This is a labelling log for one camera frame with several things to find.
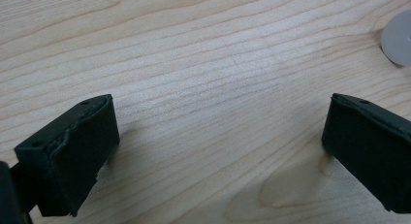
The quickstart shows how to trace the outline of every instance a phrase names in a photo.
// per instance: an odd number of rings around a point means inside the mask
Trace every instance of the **gray disc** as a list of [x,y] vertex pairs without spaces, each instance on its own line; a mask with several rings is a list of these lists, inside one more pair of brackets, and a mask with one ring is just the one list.
[[411,66],[411,10],[394,16],[384,28],[381,46],[396,64]]

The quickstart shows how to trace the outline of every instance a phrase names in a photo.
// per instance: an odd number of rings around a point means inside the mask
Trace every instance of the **wooden table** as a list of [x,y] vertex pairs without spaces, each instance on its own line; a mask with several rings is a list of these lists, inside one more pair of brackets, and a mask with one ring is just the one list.
[[321,145],[334,92],[411,118],[380,49],[411,0],[0,0],[0,159],[114,97],[121,144],[79,216],[35,223],[410,223]]

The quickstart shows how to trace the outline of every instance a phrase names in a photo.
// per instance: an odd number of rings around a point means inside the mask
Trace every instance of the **wood grain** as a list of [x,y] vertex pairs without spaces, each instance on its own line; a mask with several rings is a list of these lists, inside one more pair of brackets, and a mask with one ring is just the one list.
[[321,147],[334,92],[411,117],[379,38],[411,0],[0,0],[0,159],[111,93],[121,145],[76,218],[410,223]]

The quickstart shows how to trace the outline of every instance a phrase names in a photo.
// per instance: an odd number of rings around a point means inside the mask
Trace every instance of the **black object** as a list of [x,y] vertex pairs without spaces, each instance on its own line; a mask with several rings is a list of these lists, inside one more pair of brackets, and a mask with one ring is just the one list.
[[[15,148],[19,162],[11,169],[13,181],[0,175],[0,187],[12,189],[0,193],[0,204],[9,202],[22,216],[35,205],[43,216],[76,216],[119,141],[110,94],[75,105]],[[0,223],[13,215],[0,213]]]
[[366,100],[333,94],[323,146],[385,207],[411,212],[411,122]]

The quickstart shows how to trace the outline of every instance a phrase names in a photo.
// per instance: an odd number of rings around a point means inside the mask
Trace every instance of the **white round object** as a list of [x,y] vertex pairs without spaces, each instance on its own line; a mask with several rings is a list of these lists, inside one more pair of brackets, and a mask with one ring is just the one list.
[[394,16],[384,28],[381,46],[396,64],[411,66],[411,10]]

